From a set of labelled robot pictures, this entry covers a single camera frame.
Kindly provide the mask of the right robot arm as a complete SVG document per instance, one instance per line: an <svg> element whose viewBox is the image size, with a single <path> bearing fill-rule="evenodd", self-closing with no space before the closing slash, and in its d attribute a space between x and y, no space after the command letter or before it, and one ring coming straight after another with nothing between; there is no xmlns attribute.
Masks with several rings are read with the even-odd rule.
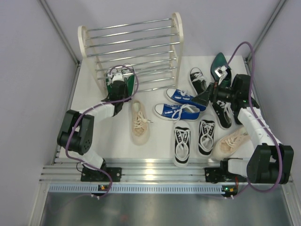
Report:
<svg viewBox="0 0 301 226"><path fill-rule="evenodd" d="M240 175L252 184L286 184L294 151L291 146L283 145L275 138L262 118L259 105L251 97L252 77L237 74L231 87L223 87L222 81L228 75L228 68L217 67L214 75L217 76L214 82L192 101L200 105L218 101L229 103L236 123L242 125L254 147L249 158L222 157L226 166L220 169L221 179L229 182Z"/></svg>

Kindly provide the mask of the green sneaker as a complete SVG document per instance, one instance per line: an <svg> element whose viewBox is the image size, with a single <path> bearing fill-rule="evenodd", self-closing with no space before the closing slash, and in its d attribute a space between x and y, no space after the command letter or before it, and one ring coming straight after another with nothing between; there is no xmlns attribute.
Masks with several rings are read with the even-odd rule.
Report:
<svg viewBox="0 0 301 226"><path fill-rule="evenodd" d="M122 67L121 73L124 76L124 80L127 84L128 96L133 94L134 86L135 86L135 75L134 75L134 68L132 66L129 67Z"/></svg>
<svg viewBox="0 0 301 226"><path fill-rule="evenodd" d="M113 69L112 71L111 70L107 70L106 73L105 73L105 84L106 84L106 88L107 88L107 91L108 93L111 92L111 88L112 88L112 79L113 79L113 76L118 72L118 69Z"/></svg>

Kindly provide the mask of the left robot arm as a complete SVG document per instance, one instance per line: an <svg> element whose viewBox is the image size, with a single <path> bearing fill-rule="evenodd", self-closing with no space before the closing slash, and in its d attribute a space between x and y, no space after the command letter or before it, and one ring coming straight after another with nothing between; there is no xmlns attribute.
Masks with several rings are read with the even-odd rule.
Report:
<svg viewBox="0 0 301 226"><path fill-rule="evenodd" d="M110 88L105 99L84 111L68 110L65 113L57 144L64 148L69 159L83 165L83 181L113 182L105 159L92 149L94 125L116 116L123 109L124 103L134 97L139 87L135 83L136 79L137 75L132 69L129 73L110 70Z"/></svg>

